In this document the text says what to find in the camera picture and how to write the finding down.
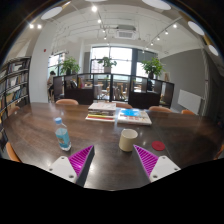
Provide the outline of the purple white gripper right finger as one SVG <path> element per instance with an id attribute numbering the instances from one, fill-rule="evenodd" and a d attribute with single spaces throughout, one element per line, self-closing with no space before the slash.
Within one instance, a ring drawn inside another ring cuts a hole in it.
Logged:
<path id="1" fill-rule="evenodd" d="M 134 145 L 133 153 L 143 172 L 150 182 L 157 181 L 165 176 L 175 173 L 180 168 L 167 156 L 156 156 L 152 152 Z"/>

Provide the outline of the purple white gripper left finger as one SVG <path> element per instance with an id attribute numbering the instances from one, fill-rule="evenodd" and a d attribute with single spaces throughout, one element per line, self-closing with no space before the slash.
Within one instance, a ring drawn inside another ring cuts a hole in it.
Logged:
<path id="1" fill-rule="evenodd" d="M 94 146 L 90 145 L 69 157 L 59 157 L 48 171 L 83 187 L 94 155 Z"/>

